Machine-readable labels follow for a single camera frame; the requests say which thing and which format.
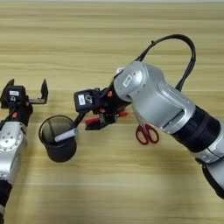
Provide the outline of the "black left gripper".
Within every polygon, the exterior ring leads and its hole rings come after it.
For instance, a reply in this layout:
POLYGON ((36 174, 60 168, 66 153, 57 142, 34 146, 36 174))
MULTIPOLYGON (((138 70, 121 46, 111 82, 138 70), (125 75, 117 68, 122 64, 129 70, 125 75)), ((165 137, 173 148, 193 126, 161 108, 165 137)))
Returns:
MULTIPOLYGON (((14 85, 14 79, 11 79, 5 85, 3 92, 0 96, 1 108, 7 108, 8 104, 7 104, 7 101, 5 100, 6 88, 8 86, 13 86, 13 85, 14 85)), ((47 86, 46 79, 44 79, 41 86, 41 99, 38 98, 38 99, 26 100, 25 102, 20 102, 10 107, 9 122, 20 122, 23 125, 27 126, 29 123, 30 117, 33 113, 33 105, 46 104, 47 99, 48 99, 48 86, 47 86)))

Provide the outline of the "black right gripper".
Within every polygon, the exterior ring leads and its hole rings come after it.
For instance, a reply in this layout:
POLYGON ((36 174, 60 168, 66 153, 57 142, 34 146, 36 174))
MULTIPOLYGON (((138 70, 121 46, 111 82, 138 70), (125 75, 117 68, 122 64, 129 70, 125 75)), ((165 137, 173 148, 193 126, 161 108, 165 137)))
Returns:
POLYGON ((93 113, 99 114, 99 116, 85 121, 86 130, 101 130, 114 123, 119 113, 129 105, 128 101, 124 101, 118 96, 114 84, 111 83, 95 94, 93 113))

